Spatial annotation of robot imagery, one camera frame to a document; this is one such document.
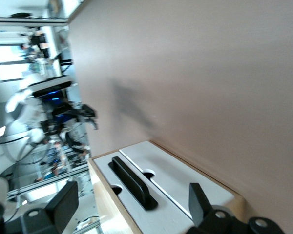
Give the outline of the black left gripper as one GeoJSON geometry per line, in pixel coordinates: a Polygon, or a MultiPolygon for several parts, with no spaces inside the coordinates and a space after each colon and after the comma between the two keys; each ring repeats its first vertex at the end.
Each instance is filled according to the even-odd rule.
{"type": "MultiPolygon", "coordinates": [[[[59,134],[65,127],[74,122],[81,122],[79,111],[74,109],[69,103],[61,104],[44,104],[43,108],[46,113],[47,120],[41,122],[42,130],[46,135],[59,134]]],[[[97,117],[96,111],[87,104],[82,105],[82,114],[89,117],[86,122],[90,124],[94,130],[98,130],[98,124],[92,117],[97,117]]]]}

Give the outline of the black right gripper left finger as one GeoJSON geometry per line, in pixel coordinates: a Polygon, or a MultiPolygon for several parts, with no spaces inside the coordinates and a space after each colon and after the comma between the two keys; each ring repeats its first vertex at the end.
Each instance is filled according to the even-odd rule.
{"type": "Polygon", "coordinates": [[[22,232],[24,234],[61,234],[78,205],[78,184],[75,181],[67,182],[44,208],[34,208],[22,215],[22,232]]]}

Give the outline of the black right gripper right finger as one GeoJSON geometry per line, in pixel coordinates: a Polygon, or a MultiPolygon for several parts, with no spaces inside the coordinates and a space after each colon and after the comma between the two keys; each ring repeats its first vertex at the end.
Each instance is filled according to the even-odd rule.
{"type": "Polygon", "coordinates": [[[224,207],[214,208],[198,183],[189,184],[189,211],[194,226],[189,234],[282,234],[274,221],[251,217],[247,223],[238,220],[224,207]]]}

